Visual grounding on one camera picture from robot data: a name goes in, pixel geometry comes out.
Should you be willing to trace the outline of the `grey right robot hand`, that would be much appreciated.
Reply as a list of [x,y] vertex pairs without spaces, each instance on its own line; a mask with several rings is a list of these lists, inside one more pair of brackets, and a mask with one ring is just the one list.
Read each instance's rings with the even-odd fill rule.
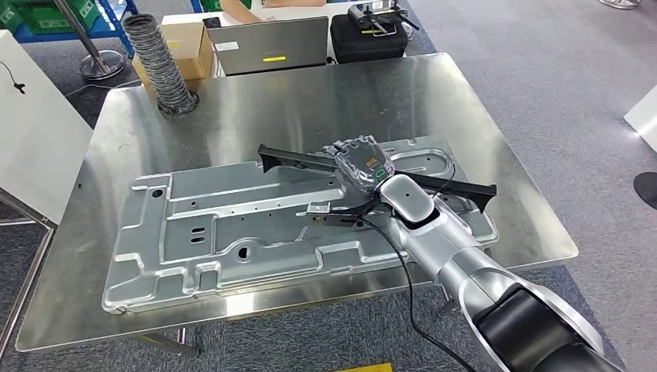
[[335,176],[350,191],[377,198],[385,181],[394,176],[395,166],[373,136],[335,141],[323,147],[337,166]]

